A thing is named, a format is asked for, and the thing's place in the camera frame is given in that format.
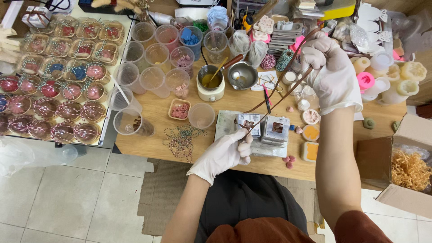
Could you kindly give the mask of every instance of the person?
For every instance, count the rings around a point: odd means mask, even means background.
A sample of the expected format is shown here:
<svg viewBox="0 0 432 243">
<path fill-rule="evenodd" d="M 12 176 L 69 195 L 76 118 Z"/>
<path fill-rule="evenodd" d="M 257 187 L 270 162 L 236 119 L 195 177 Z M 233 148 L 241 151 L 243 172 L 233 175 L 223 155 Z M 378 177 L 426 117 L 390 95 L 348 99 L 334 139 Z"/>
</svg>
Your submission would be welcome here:
<svg viewBox="0 0 432 243">
<path fill-rule="evenodd" d="M 311 39 L 302 46 L 301 66 L 303 73 L 313 67 L 306 81 L 321 107 L 315 173 L 320 211 L 338 243 L 390 243 L 360 206 L 353 120 L 363 106 L 354 67 L 322 32 Z M 247 132 L 243 128 L 221 137 L 191 167 L 162 243 L 314 242 L 302 209 L 274 177 L 228 170 L 250 163 Z"/>
</svg>

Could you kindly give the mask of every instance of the gloved hand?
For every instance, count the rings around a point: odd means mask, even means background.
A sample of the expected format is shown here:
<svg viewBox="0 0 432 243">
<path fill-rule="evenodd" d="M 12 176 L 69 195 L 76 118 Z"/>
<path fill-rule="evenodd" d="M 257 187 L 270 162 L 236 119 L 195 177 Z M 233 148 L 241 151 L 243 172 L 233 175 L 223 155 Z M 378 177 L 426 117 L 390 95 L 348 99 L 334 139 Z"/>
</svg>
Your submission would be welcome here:
<svg viewBox="0 0 432 243">
<path fill-rule="evenodd" d="M 363 110 L 356 71 L 345 51 L 321 31 L 310 39 L 302 45 L 302 75 L 313 67 L 305 81 L 318 96 L 321 115 L 348 106 Z"/>
<path fill-rule="evenodd" d="M 208 181 L 212 186 L 216 175 L 238 164 L 248 165 L 251 162 L 249 155 L 253 141 L 252 134 L 249 133 L 240 144 L 237 142 L 244 138 L 247 133 L 248 130 L 242 128 L 216 140 L 195 161 L 186 175 L 195 174 Z"/>
</svg>

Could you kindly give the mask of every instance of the black pants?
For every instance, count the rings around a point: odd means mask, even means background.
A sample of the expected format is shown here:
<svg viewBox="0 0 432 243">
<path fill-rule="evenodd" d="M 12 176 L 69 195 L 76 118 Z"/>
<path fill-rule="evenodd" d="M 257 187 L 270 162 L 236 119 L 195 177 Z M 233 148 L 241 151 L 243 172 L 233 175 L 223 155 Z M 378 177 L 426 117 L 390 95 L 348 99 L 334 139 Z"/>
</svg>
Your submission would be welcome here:
<svg viewBox="0 0 432 243">
<path fill-rule="evenodd" d="M 303 209 L 273 176 L 229 169 L 209 188 L 195 243 L 205 242 L 219 225 L 259 217 L 284 218 L 307 234 Z"/>
</svg>

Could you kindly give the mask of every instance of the straw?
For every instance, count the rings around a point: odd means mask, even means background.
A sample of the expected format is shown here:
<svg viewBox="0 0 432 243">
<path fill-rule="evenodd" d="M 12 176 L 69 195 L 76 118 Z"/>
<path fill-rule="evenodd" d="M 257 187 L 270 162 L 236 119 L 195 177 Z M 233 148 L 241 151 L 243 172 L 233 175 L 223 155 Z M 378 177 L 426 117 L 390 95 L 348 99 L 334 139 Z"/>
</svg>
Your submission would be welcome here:
<svg viewBox="0 0 432 243">
<path fill-rule="evenodd" d="M 123 90 L 120 88 L 120 85 L 117 83 L 117 80 L 111 75 L 111 79 L 114 80 L 115 85 L 118 86 L 118 90 L 120 91 L 121 95 L 123 95 L 123 98 L 126 100 L 127 105 L 130 105 L 129 100 L 127 99 L 126 95 L 124 94 Z"/>
</svg>

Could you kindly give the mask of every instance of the gift box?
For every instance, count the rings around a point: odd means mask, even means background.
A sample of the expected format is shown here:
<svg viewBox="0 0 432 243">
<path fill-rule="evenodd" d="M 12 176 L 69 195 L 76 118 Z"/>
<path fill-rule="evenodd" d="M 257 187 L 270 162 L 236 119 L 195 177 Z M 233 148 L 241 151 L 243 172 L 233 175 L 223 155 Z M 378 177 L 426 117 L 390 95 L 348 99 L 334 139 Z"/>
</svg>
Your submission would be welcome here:
<svg viewBox="0 0 432 243">
<path fill-rule="evenodd" d="M 51 20 L 52 12 L 46 7 L 27 7 L 22 21 L 29 27 L 46 28 Z"/>
</svg>

